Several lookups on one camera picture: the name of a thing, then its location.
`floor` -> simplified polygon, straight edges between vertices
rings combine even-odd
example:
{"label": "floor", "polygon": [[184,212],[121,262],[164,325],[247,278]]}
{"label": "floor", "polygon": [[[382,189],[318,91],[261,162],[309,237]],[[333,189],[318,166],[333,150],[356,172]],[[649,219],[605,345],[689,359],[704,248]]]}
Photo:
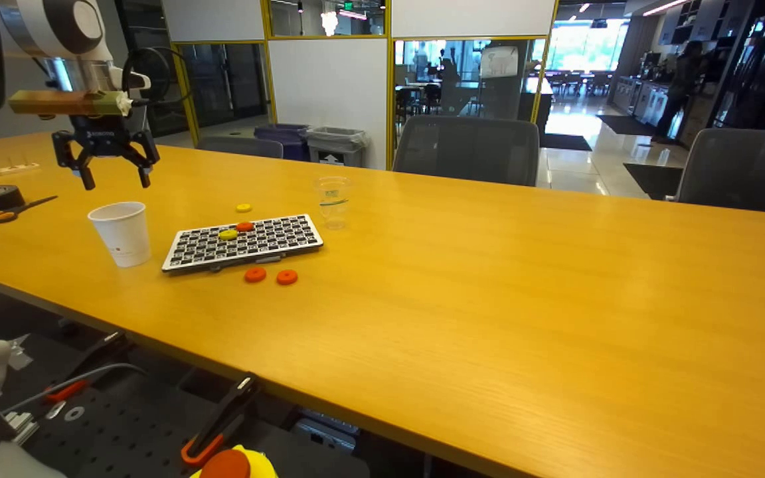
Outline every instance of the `floor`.
{"label": "floor", "polygon": [[[540,189],[591,191],[601,196],[647,196],[631,179],[624,162],[684,168],[684,146],[651,143],[649,136],[616,136],[595,115],[613,115],[605,97],[556,97],[547,134],[584,136],[593,151],[543,150]],[[204,127],[203,136],[243,134],[253,136],[267,118],[239,120],[228,124]],[[163,136],[159,143],[191,146],[190,134]]]}

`chair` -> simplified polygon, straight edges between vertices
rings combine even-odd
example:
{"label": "chair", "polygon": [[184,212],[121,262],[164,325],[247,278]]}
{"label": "chair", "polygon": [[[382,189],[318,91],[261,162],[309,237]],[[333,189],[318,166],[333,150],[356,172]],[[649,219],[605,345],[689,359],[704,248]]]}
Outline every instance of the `chair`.
{"label": "chair", "polygon": [[200,150],[253,154],[253,156],[284,156],[284,146],[280,142],[245,138],[245,136],[204,136],[200,142]]}
{"label": "chair", "polygon": [[701,131],[676,200],[765,209],[765,131]]}
{"label": "chair", "polygon": [[535,187],[540,134],[531,123],[413,118],[397,171]]}

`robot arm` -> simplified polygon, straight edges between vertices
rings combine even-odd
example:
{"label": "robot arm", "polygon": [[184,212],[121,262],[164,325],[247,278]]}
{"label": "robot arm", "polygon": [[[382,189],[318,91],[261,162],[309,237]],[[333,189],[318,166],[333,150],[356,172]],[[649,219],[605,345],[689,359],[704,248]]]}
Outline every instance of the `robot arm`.
{"label": "robot arm", "polygon": [[70,115],[75,134],[53,134],[58,166],[75,171],[86,189],[94,189],[90,160],[126,156],[150,187],[150,171],[159,154],[150,131],[134,127],[129,120],[137,110],[134,97],[152,85],[150,78],[115,65],[97,0],[0,0],[0,23],[14,41],[12,50],[20,47],[37,61],[75,58],[81,65],[83,89],[67,89],[58,75],[58,91],[20,91],[8,99],[17,115]]}

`yellow table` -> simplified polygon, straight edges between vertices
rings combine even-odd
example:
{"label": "yellow table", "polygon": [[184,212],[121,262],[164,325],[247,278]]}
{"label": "yellow table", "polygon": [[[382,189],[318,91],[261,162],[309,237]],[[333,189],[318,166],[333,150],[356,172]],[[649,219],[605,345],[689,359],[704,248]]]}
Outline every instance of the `yellow table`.
{"label": "yellow table", "polygon": [[[765,212],[191,150],[150,191],[106,162],[89,193],[41,136],[0,142],[17,160],[44,168],[2,179],[58,200],[0,227],[2,286],[535,475],[765,475]],[[150,205],[131,272],[86,223],[117,200]],[[179,229],[284,212],[328,243],[281,262],[295,286],[159,272]]]}

